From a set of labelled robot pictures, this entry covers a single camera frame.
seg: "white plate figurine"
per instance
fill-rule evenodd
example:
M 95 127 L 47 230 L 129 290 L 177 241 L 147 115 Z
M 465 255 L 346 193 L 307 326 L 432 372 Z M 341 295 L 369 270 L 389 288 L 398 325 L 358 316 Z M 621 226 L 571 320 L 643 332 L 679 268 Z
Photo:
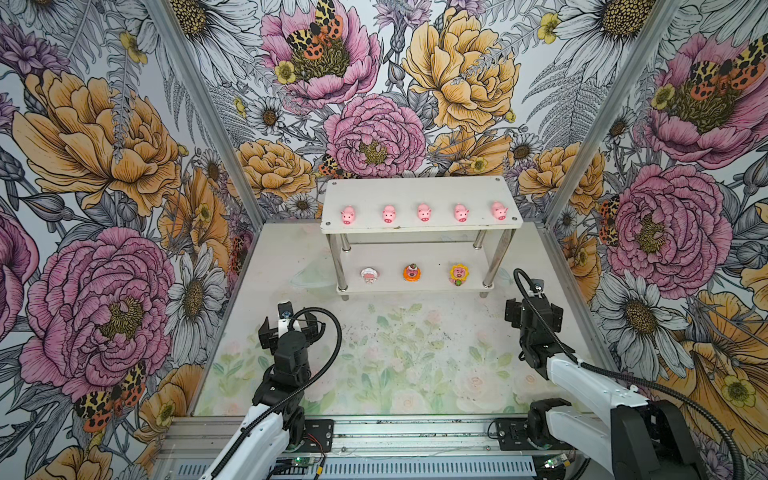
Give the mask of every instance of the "white plate figurine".
M 379 278 L 379 272 L 375 271 L 371 267 L 368 267 L 360 271 L 360 276 L 363 280 L 366 281 L 366 283 L 370 284 L 376 282 L 376 279 Z

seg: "white shelf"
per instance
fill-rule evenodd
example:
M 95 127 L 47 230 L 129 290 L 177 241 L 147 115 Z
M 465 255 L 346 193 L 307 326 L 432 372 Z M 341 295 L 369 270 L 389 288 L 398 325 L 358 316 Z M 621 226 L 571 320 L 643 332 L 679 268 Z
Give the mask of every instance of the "white shelf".
M 509 210 L 504 220 L 496 220 L 491 205 L 501 202 Z M 432 208 L 432 217 L 422 222 L 416 212 L 420 204 Z M 469 209 L 467 221 L 453 216 L 456 204 Z M 341 221 L 341 210 L 355 209 L 351 225 Z M 384 223 L 382 210 L 394 206 L 397 218 Z M 332 180 L 328 182 L 323 233 L 387 233 L 450 230 L 503 230 L 520 228 L 522 216 L 503 177 L 433 177 Z
M 488 272 L 488 259 L 483 250 L 472 243 L 356 243 L 349 252 L 341 252 L 341 264 L 347 282 L 342 295 L 356 293 L 394 292 L 488 292 L 482 285 Z M 402 277 L 406 265 L 415 263 L 422 272 L 418 282 Z M 456 286 L 449 281 L 451 267 L 463 263 L 469 268 L 469 278 Z M 372 267 L 379 272 L 374 283 L 366 283 L 360 270 Z

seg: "shelf top board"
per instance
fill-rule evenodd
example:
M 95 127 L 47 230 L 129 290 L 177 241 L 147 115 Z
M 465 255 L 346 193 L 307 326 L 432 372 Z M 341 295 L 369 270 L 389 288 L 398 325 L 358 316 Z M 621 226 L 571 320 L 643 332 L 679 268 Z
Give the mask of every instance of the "shelf top board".
M 491 212 L 497 201 L 509 209 L 504 220 L 496 220 Z M 427 222 L 417 215 L 420 204 L 432 209 Z M 454 217 L 457 204 L 469 210 L 465 222 Z M 397 213 L 392 223 L 382 218 L 387 205 Z M 355 221 L 350 225 L 341 220 L 347 206 L 355 209 Z M 504 230 L 522 224 L 503 177 L 371 178 L 329 181 L 320 229 L 323 233 L 387 233 Z

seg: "small yellow flower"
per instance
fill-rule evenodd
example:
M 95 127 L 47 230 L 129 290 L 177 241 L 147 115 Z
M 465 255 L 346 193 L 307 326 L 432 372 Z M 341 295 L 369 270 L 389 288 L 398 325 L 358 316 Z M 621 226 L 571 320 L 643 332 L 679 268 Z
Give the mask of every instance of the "small yellow flower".
M 728 375 L 723 380 L 725 385 L 720 390 L 723 398 L 738 409 L 743 407 L 755 406 L 755 387 L 749 380 L 740 379 L 733 375 Z
M 245 112 L 245 104 L 243 103 L 242 98 L 235 97 L 235 108 L 237 109 L 237 114 L 242 118 L 246 118 L 248 116 L 248 114 Z
M 123 48 L 127 50 L 128 56 L 131 57 L 134 63 L 147 64 L 147 54 L 139 50 L 136 37 L 124 31 L 120 34 L 120 43 L 123 44 Z
M 656 90 L 653 99 L 650 101 L 650 105 L 657 110 L 663 110 L 669 105 L 669 101 L 672 100 L 672 97 L 674 97 L 674 85 L 666 84 Z
M 296 81 L 296 67 L 289 61 L 281 60 L 275 67 L 275 74 L 277 75 L 277 81 L 283 85 L 292 84 Z
M 538 39 L 544 40 L 544 43 L 549 45 L 557 39 L 557 35 L 554 34 L 554 28 L 560 25 L 561 20 L 556 13 L 548 13 L 541 17 L 541 27 L 538 29 Z

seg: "yellow peony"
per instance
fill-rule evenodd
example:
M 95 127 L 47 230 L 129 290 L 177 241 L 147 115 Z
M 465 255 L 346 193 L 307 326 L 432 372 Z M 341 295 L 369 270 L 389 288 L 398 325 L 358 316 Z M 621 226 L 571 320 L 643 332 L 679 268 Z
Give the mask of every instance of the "yellow peony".
M 498 34 L 481 30 L 480 21 L 466 10 L 444 14 L 442 32 L 428 22 L 413 32 L 402 67 L 413 76 L 417 93 L 432 91 L 438 101 L 435 123 L 451 129 L 463 127 L 483 132 L 492 126 L 493 117 L 504 116 L 518 82 L 520 64 L 512 53 L 479 74 L 467 74 L 493 48 L 500 48 Z

